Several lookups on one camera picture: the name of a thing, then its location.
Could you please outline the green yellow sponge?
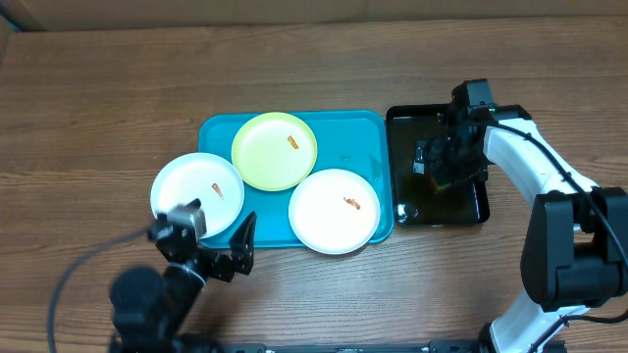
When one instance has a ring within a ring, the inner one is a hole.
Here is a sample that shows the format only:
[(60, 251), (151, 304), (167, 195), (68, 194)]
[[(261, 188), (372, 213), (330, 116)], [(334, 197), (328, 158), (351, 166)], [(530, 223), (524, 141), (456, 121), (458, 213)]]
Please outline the green yellow sponge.
[(451, 178), (443, 175), (431, 176), (430, 183), (436, 192), (441, 192), (452, 186)]

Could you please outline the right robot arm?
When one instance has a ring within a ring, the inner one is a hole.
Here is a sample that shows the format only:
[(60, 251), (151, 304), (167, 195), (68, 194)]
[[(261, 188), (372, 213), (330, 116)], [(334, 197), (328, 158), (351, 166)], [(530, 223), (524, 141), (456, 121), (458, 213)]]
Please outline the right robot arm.
[(414, 171), (447, 189), (498, 166), (531, 208), (520, 260), (523, 289), (480, 339), (489, 352), (541, 352), (575, 321), (614, 325), (589, 310), (627, 292), (627, 193), (572, 168), (518, 105), (451, 110), (417, 141)]

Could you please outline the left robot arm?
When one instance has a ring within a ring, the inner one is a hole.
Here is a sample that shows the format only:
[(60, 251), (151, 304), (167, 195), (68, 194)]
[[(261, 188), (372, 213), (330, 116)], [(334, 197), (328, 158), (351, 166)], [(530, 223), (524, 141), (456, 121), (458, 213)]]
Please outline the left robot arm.
[(254, 265), (257, 216), (250, 213), (229, 241), (231, 252), (220, 253), (198, 244), (206, 230), (201, 201), (160, 213), (147, 229), (168, 267), (160, 274), (150, 267), (131, 268), (110, 288), (113, 305), (112, 352), (223, 352), (207, 334), (180, 334), (196, 298), (210, 278), (230, 282), (249, 275)]

